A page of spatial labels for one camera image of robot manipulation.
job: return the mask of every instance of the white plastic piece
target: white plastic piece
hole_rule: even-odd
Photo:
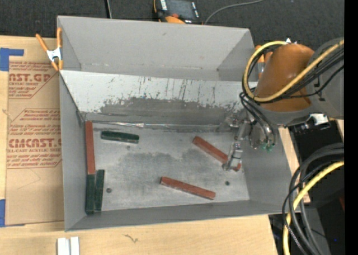
[[[314,120],[315,126],[329,122],[329,119],[324,114],[310,114]]]
[[[79,255],[79,238],[58,238],[57,255]]]

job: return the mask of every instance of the yellow cable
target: yellow cable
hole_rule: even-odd
[[[305,185],[305,187],[298,193],[296,199],[293,202],[293,207],[294,210],[296,209],[296,207],[298,206],[298,204],[300,203],[301,199],[303,198],[303,196],[319,181],[321,180],[323,177],[325,177],[327,174],[329,174],[330,172],[334,171],[335,169],[341,167],[342,165],[344,165],[344,161],[340,161],[334,164],[331,164],[329,167],[325,168],[324,170],[322,170],[321,172],[319,172],[315,177],[313,177],[308,183],[307,185]],[[290,225],[291,223],[291,214],[288,213],[286,220],[288,222],[288,224]],[[283,233],[283,238],[282,238],[282,246],[284,249],[284,254],[285,255],[290,255],[290,248],[289,248],[289,231],[285,225],[284,227],[284,233]]]
[[[281,44],[281,42],[283,41],[274,41],[271,43],[268,43],[268,46],[272,46],[272,45],[276,45],[276,44],[272,44],[272,43],[276,43],[276,42],[280,42],[278,44]],[[249,67],[251,65],[251,62],[253,60],[253,58],[258,54],[258,51],[260,50],[260,52],[264,49],[264,45],[259,48],[250,58],[250,60],[247,63],[245,72],[244,72],[244,88],[245,91],[247,92],[249,98],[254,99],[256,102],[266,102],[266,101],[271,101],[279,96],[281,96],[283,93],[285,93],[288,89],[290,89],[293,85],[297,84],[300,80],[302,80],[304,78],[304,76],[311,71],[315,66],[317,66],[318,63],[320,63],[322,61],[322,59],[324,59],[328,54],[330,54],[331,52],[335,51],[337,48],[339,48],[340,46],[342,46],[345,43],[344,39],[341,40],[339,43],[335,44],[334,46],[331,46],[329,49],[327,49],[324,53],[322,53],[315,61],[313,61],[309,66],[307,66],[300,74],[298,74],[290,83],[288,83],[284,88],[282,88],[281,90],[279,90],[278,92],[276,92],[275,94],[265,97],[265,98],[259,98],[256,97],[251,91],[250,88],[248,86],[247,83],[247,77],[248,77],[248,70]]]
[[[270,47],[270,46],[274,46],[274,45],[286,45],[288,44],[288,42],[286,41],[272,41],[272,42],[268,42],[264,45],[262,45],[260,48],[258,48],[254,54],[252,54],[252,56],[250,57],[250,59],[248,60],[248,63],[246,65],[245,71],[244,71],[244,77],[243,77],[243,84],[244,84],[244,88],[245,91],[247,92],[247,94],[249,95],[250,98],[254,97],[254,94],[250,91],[250,88],[248,86],[248,71],[249,68],[251,66],[252,61],[254,60],[254,58],[261,53],[261,51],[263,51],[264,49]]]

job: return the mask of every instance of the blue tape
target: blue tape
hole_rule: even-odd
[[[5,199],[0,200],[0,227],[5,226]]]
[[[0,71],[9,71],[9,56],[23,56],[23,49],[0,48]]]

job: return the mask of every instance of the red block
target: red block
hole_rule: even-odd
[[[96,173],[95,164],[95,146],[93,141],[93,125],[91,121],[86,121],[86,157],[87,157],[87,174]]]
[[[223,153],[221,150],[217,149],[213,145],[209,144],[207,141],[202,139],[199,136],[196,136],[192,143],[198,146],[200,149],[210,154],[212,157],[217,159],[220,163],[226,163],[228,161],[228,155]]]
[[[205,190],[201,187],[189,185],[188,183],[173,180],[169,177],[162,177],[161,178],[161,185],[174,188],[176,190],[180,190],[183,192],[190,193],[192,195],[200,196],[205,199],[213,200],[215,198],[215,192],[210,190]]]

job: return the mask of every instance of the white cable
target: white cable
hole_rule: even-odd
[[[262,1],[264,1],[264,0],[256,0],[256,1],[251,1],[251,2],[237,3],[237,4],[231,4],[230,6],[222,7],[222,8],[220,8],[220,9],[218,9],[217,11],[214,11],[214,12],[205,20],[204,25],[206,25],[207,22],[208,22],[215,14],[217,14],[217,13],[220,12],[220,11],[226,10],[227,8],[238,7],[238,6],[246,6],[246,5],[249,5],[249,4],[259,3],[259,2],[262,2]]]

